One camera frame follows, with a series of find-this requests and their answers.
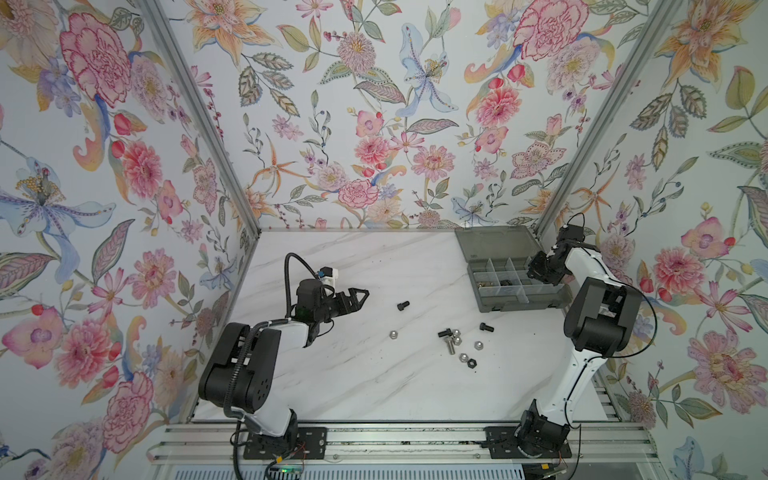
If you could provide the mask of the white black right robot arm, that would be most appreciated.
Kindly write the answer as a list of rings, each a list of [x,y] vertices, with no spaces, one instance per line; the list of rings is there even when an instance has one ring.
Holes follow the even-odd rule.
[[[642,293],[611,272],[597,247],[585,242],[584,228],[559,229],[551,251],[538,253],[528,276],[556,286],[570,275],[579,285],[565,315],[563,333],[572,348],[553,375],[545,401],[532,401],[514,433],[528,458],[558,457],[572,429],[576,402],[597,370],[629,343]]]

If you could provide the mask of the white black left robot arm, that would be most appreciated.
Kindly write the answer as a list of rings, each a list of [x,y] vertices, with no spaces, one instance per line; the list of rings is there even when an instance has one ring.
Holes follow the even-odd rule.
[[[306,279],[286,317],[228,324],[203,371],[198,397],[251,433],[284,437],[296,421],[295,412],[271,393],[279,355],[310,347],[322,325],[358,312],[369,296],[367,289],[337,292],[321,280]]]

